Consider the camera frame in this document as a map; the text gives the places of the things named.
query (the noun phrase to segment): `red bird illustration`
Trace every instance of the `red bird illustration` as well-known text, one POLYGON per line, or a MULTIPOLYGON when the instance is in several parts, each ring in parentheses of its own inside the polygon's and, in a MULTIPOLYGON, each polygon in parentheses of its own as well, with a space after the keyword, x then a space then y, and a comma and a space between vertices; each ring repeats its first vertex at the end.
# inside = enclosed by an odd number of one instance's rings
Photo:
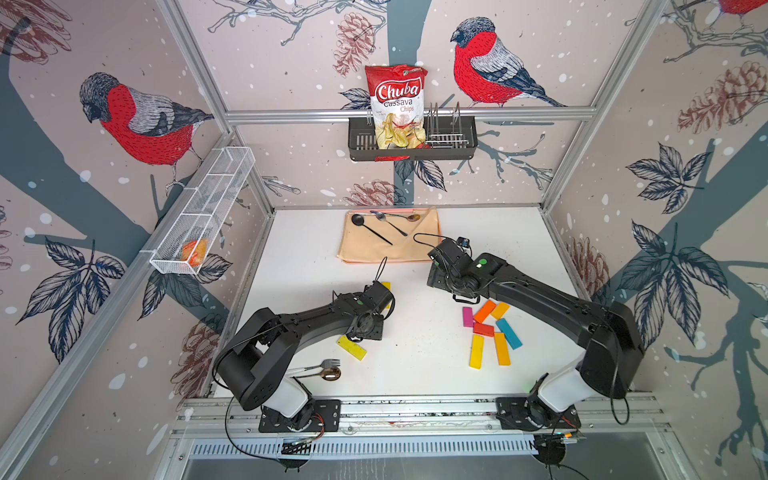
POLYGON ((704 2, 717 3, 720 6, 720 13, 717 14, 717 18, 715 18, 714 22, 710 23, 710 26, 707 27, 708 30, 712 29, 713 25, 715 25, 715 22, 717 22, 717 20, 723 16, 723 13, 739 15, 739 22, 741 23, 741 28, 739 28, 739 30, 744 30, 745 28, 752 27, 752 25, 744 24, 744 15, 757 7, 765 5, 768 3, 768 0, 693 0, 691 3, 681 5, 680 10, 685 10, 686 8, 690 8, 694 5, 699 5, 700 3, 704 2))
POLYGON ((174 185, 184 186, 176 181, 176 162, 188 150, 195 153, 195 131, 214 117, 163 95, 141 93, 103 72, 83 82, 80 102, 88 121, 99 120, 133 158, 149 165, 172 166, 174 178, 166 185, 166 194, 174 185))
POLYGON ((496 27, 488 18, 464 20, 451 41, 457 43, 453 76, 458 87, 473 100, 472 105, 501 107, 512 98, 539 98, 553 107, 565 106, 549 98, 531 78, 523 61, 496 36, 496 27))

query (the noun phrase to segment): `black spoon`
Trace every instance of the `black spoon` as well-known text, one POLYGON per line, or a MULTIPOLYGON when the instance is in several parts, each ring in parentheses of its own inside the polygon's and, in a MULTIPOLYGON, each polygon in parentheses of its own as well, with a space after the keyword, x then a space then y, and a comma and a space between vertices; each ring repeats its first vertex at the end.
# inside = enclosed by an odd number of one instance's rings
POLYGON ((380 239, 384 240, 385 242, 389 243, 390 245, 392 245, 392 242, 390 242, 390 241, 389 241, 389 240, 387 240, 386 238, 382 237, 381 235, 379 235, 378 233, 376 233, 375 231, 373 231, 373 230, 371 229, 371 227, 369 227, 368 225, 366 225, 366 219, 365 219, 365 218, 363 218, 363 217, 362 217, 362 215, 360 215, 360 214, 354 214, 354 215, 352 215, 352 223, 354 223, 354 224, 355 224, 355 225, 357 225, 358 227, 365 227, 365 228, 367 228, 368 230, 371 230, 371 233, 373 233, 373 234, 374 234, 374 235, 376 235, 378 238, 380 238, 380 239))

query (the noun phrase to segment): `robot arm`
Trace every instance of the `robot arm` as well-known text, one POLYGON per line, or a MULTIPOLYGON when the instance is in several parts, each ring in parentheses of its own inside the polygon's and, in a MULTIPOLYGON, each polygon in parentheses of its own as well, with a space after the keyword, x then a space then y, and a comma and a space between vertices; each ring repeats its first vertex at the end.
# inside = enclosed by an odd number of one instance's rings
POLYGON ((304 416, 309 420, 303 410, 310 394, 295 379, 283 378, 293 355, 331 336, 381 340, 386 319, 381 312, 394 299, 374 281, 363 292, 344 293, 306 312, 275 315, 268 308, 257 310, 216 358, 214 375, 221 375, 243 410, 266 405, 288 419, 297 417, 294 423, 302 426, 304 416), (268 347, 266 352, 257 342, 268 347))
MULTIPOLYGON (((468 247, 468 240, 458 241, 468 247)), ((472 260, 452 239, 443 240, 429 257, 427 285, 453 293, 459 302, 479 303, 484 296, 516 306, 584 348, 584 355, 572 364, 539 379, 525 406, 530 429, 552 426, 570 405, 595 392, 611 399, 626 396, 644 351, 632 312, 624 304, 614 302, 605 309, 568 295, 490 253, 472 260)))

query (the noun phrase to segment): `blue wooden block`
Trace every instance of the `blue wooden block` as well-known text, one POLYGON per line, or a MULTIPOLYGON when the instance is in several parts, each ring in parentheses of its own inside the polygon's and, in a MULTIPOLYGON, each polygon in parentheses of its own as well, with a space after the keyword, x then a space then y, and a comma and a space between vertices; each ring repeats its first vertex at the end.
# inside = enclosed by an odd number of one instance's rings
POLYGON ((496 326, 502 333, 504 333, 504 336, 507 338, 507 343, 513 350, 523 346, 523 342, 521 342, 518 336, 515 335, 515 331, 509 326, 506 319, 496 320, 496 326))

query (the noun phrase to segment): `fork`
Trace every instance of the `fork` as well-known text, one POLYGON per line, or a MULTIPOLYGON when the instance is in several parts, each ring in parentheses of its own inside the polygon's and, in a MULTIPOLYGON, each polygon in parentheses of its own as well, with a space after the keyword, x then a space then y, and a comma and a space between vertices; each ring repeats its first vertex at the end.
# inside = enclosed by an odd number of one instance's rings
POLYGON ((286 371, 285 374, 287 376, 292 376, 292 375, 296 375, 297 373, 306 372, 307 370, 312 370, 312 369, 329 369, 329 368, 334 367, 334 366, 335 367, 340 367, 341 366, 341 360, 339 360, 339 359, 325 359, 319 365, 305 366, 305 367, 300 367, 300 368, 297 368, 297 369, 289 369, 289 370, 286 371))

